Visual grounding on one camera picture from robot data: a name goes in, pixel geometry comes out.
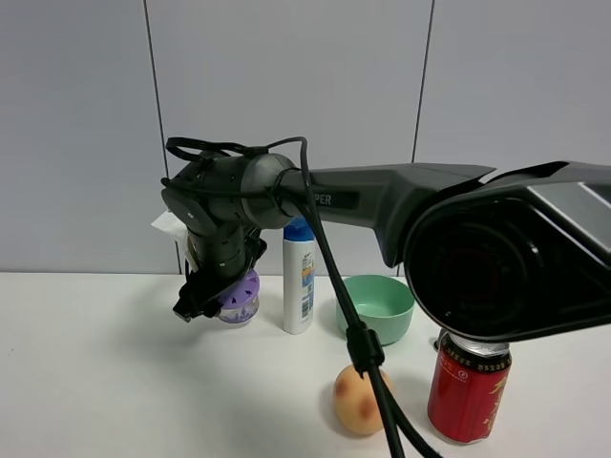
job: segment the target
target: white wall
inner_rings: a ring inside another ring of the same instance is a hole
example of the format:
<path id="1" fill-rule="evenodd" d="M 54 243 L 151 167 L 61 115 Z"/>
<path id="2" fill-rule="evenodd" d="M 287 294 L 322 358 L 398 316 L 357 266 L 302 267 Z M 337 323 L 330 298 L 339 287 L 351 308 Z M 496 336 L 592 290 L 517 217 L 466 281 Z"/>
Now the white wall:
<path id="1" fill-rule="evenodd" d="M 416 161 L 611 164 L 611 2 L 437 0 Z"/>
<path id="2" fill-rule="evenodd" d="M 178 272 L 140 0 L 0 6 L 0 270 Z"/>
<path id="3" fill-rule="evenodd" d="M 305 135 L 312 168 L 410 162 L 430 0 L 148 5 L 167 136 Z M 183 165 L 170 160 L 171 174 Z M 372 231 L 326 228 L 343 273 L 392 272 Z M 280 273 L 282 234 L 263 237 L 257 270 Z"/>

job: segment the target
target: red can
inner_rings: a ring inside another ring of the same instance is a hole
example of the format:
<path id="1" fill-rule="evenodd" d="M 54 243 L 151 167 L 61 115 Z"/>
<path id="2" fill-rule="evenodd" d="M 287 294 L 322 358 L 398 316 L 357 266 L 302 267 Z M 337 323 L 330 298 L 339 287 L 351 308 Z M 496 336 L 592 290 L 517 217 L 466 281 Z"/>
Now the red can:
<path id="1" fill-rule="evenodd" d="M 463 444 L 488 437 L 511 364 L 508 343 L 479 343 L 446 333 L 429 396 L 432 425 Z"/>

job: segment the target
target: green bowl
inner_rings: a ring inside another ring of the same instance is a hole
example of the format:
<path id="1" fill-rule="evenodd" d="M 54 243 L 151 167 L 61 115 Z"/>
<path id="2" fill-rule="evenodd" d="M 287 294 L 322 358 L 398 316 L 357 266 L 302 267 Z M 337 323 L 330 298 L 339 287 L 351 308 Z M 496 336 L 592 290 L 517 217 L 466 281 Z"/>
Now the green bowl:
<path id="1" fill-rule="evenodd" d="M 408 331 L 413 313 L 413 294 L 402 282 L 381 275 L 357 275 L 344 280 L 356 311 L 382 345 L 390 345 Z M 343 335 L 348 325 L 339 303 L 337 324 Z"/>

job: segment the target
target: black cable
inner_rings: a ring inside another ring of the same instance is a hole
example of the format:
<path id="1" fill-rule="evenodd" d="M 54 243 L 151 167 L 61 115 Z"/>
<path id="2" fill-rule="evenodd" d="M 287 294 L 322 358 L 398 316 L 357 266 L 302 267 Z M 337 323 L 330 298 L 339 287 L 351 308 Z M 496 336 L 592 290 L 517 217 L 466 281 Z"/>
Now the black cable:
<path id="1" fill-rule="evenodd" d="M 302 202 L 297 196 L 291 195 L 288 192 L 283 192 L 283 190 L 278 189 L 277 186 L 275 186 L 275 191 L 280 194 L 283 194 L 286 198 L 291 200 L 292 203 L 297 207 L 299 212 L 304 215 L 305 219 L 312 227 L 312 231 L 314 232 L 316 240 L 318 241 L 318 244 L 321 248 L 323 259 L 325 261 L 325 264 L 327 265 L 329 277 L 331 279 L 333 289 L 335 290 L 335 294 L 337 295 L 338 303 L 340 304 L 340 308 L 342 309 L 342 312 L 346 317 L 346 321 L 348 323 L 348 334 L 350 333 L 349 331 L 351 329 L 367 330 L 367 327 L 360 320 L 358 313 L 354 308 L 354 304 L 352 303 L 352 299 L 348 293 L 348 290 L 346 289 L 346 285 L 344 284 L 344 281 L 342 280 L 342 277 L 339 273 L 337 264 L 335 263 L 335 259 L 331 254 L 327 235 L 325 234 L 325 229 L 323 228 L 323 224 L 318 213 L 318 208 L 316 206 L 316 201 L 314 199 L 314 193 L 312 191 L 311 177 L 307 164 L 307 140 L 304 137 L 295 136 L 291 138 L 286 138 L 284 140 L 271 143 L 265 147 L 245 147 L 238 143 L 212 143 L 201 140 L 194 140 L 191 138 L 173 137 L 168 139 L 166 148 L 170 153 L 183 160 L 201 161 L 203 163 L 211 159 L 184 152 L 183 150 L 178 148 L 178 146 L 183 146 L 192 149 L 201 149 L 202 151 L 209 150 L 212 152 L 221 153 L 225 156 L 228 156 L 225 150 L 232 151 L 234 153 L 238 153 L 244 156 L 255 156 L 258 154 L 266 153 L 271 148 L 295 142 L 301 143 L 300 161 L 307 205 L 305 205 L 305 203 Z M 257 193 L 242 193 L 205 190 L 197 186 L 190 186 L 186 184 L 171 182 L 168 178 L 163 178 L 161 180 L 161 183 L 168 188 L 180 189 L 181 191 L 189 192 L 196 196 L 203 196 L 209 198 L 269 198 L 270 196 L 272 196 L 275 199 L 275 196 L 273 195 L 274 190 L 272 189 L 265 189 L 263 192 Z M 252 234 L 249 232 L 248 236 L 258 236 L 259 234 L 253 231 Z M 187 260 L 185 260 L 185 275 L 187 277 L 189 275 L 189 263 Z M 382 362 L 383 352 L 380 351 L 379 355 L 382 356 L 382 359 L 379 360 L 380 362 Z M 366 371 L 369 375 L 369 379 L 371 380 L 373 393 L 375 395 L 375 399 L 380 410 L 380 416 L 382 418 L 384 430 L 386 432 L 387 440 L 389 442 L 390 454 L 392 458 L 404 458 L 405 456 L 403 452 L 403 446 L 401 445 L 401 440 L 399 439 L 397 426 L 403 431 L 403 433 L 406 435 L 411 444 L 416 448 L 416 450 L 418 450 L 418 452 L 420 452 L 420 454 L 424 458 L 441 458 L 441 456 L 426 443 L 422 436 L 418 434 L 418 432 L 413 428 L 413 426 L 410 424 L 408 419 L 401 411 L 401 408 L 394 400 L 392 394 L 390 393 L 390 390 L 382 379 L 382 376 L 380 374 L 380 368 L 378 366 L 379 364 L 380 363 L 376 364 L 374 360 L 367 361 Z"/>
<path id="2" fill-rule="evenodd" d="M 399 431 L 397 430 L 397 424 L 394 421 L 392 409 L 390 408 L 389 398 L 393 399 L 392 395 L 389 396 L 388 392 L 385 390 L 386 383 L 382 380 L 382 375 L 380 374 L 380 368 L 378 366 L 374 366 L 368 370 L 368 374 L 375 400 L 378 403 L 380 416 L 382 417 L 382 425 L 384 425 L 386 440 L 389 443 L 390 456 L 392 458 L 404 457 L 405 454 L 403 452 L 403 446 L 401 445 L 401 439 L 399 439 Z"/>
<path id="3" fill-rule="evenodd" d="M 305 186 L 305 198 L 307 200 L 307 206 L 309 207 L 311 219 L 308 221 L 308 223 L 312 226 L 312 230 L 316 235 L 318 245 L 321 248 L 321 253 L 323 254 L 325 264 L 327 265 L 328 274 L 331 279 L 331 283 L 333 284 L 335 294 L 337 295 L 340 308 L 342 309 L 342 312 L 346 317 L 346 322 L 348 323 L 348 326 L 353 325 L 362 327 L 363 323 L 361 322 L 358 313 L 356 313 L 356 309 L 352 304 L 350 294 L 348 293 L 346 285 L 342 280 L 342 276 L 340 275 L 339 270 L 337 269 L 337 264 L 335 263 L 335 259 L 333 258 L 333 255 L 331 254 L 331 249 L 328 245 L 325 229 L 323 229 L 323 224 L 321 222 L 320 217 L 318 216 L 316 201 L 314 199 L 314 193 L 311 188 L 312 183 L 310 179 L 309 167 L 307 164 L 307 140 L 302 136 L 293 136 L 291 138 L 286 138 L 284 140 L 271 143 L 267 145 L 267 148 L 272 149 L 277 146 L 285 145 L 288 143 L 301 143 L 299 157 L 302 167 L 302 178 L 304 180 Z"/>
<path id="4" fill-rule="evenodd" d="M 335 294 L 337 295 L 338 303 L 340 304 L 342 312 L 346 317 L 346 321 L 348 323 L 348 334 L 350 332 L 351 327 L 366 329 L 365 324 L 361 322 L 361 319 L 359 318 L 358 313 L 356 312 L 356 308 L 354 307 L 352 299 L 348 293 L 348 290 L 346 289 L 346 285 L 342 280 L 342 277 L 337 268 L 337 264 L 335 263 L 335 259 L 331 254 L 331 249 L 328 245 L 327 235 L 325 234 L 325 229 L 323 228 L 323 223 L 321 222 L 321 218 L 318 213 L 318 208 L 316 207 L 314 192 L 312 191 L 309 166 L 307 164 L 307 140 L 302 136 L 295 136 L 292 138 L 286 138 L 284 140 L 277 141 L 275 143 L 271 143 L 267 145 L 267 148 L 271 149 L 276 146 L 293 142 L 301 143 L 300 161 L 302 166 L 302 178 L 304 180 L 305 187 L 305 198 L 307 200 L 309 212 L 304 212 L 303 204 L 297 203 L 296 199 L 294 203 L 296 204 L 298 209 L 302 207 L 300 212 L 308 220 L 310 226 L 312 226 L 312 230 L 314 232 L 316 240 L 318 241 L 321 253 L 323 254 L 323 259 L 325 260 L 325 265 L 327 266 L 327 271 L 331 283 L 333 284 L 333 289 L 335 290 Z M 387 399 L 388 395 L 384 390 L 384 382 L 382 381 L 380 368 L 374 362 L 371 362 L 367 367 L 367 372 L 369 374 L 369 379 L 371 380 L 373 394 L 375 395 L 375 400 L 377 402 L 378 409 L 380 411 L 380 416 L 382 418 L 382 424 L 384 425 L 384 430 L 386 432 L 387 440 L 389 443 L 390 455 L 392 456 L 392 458 L 404 458 L 405 453 L 403 452 L 403 446 L 401 444 L 401 439 L 399 438 L 399 431 L 397 430 L 397 425 L 394 421 L 392 411 L 390 409 L 390 403 Z"/>
<path id="5" fill-rule="evenodd" d="M 414 429 L 411 425 L 408 418 L 401 410 L 401 407 L 397 404 L 396 400 L 390 393 L 389 388 L 384 384 L 384 390 L 386 391 L 386 398 L 390 402 L 390 409 L 392 410 L 392 415 L 397 422 L 397 425 L 405 434 L 405 436 L 410 440 L 410 443 L 413 447 L 420 453 L 424 458 L 443 458 L 439 453 L 437 453 L 428 443 L 424 440 L 424 438 Z"/>

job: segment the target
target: cable clip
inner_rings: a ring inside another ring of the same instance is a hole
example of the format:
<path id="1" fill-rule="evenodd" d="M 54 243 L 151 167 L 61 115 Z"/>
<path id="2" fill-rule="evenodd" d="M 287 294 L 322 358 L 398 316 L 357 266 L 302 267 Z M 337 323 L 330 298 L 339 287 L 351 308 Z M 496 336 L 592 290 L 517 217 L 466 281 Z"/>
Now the cable clip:
<path id="1" fill-rule="evenodd" d="M 346 331 L 348 338 L 348 353 L 354 369 L 363 377 L 373 365 L 380 366 L 384 362 L 384 351 L 373 329 L 361 322 L 363 327 L 351 325 Z"/>

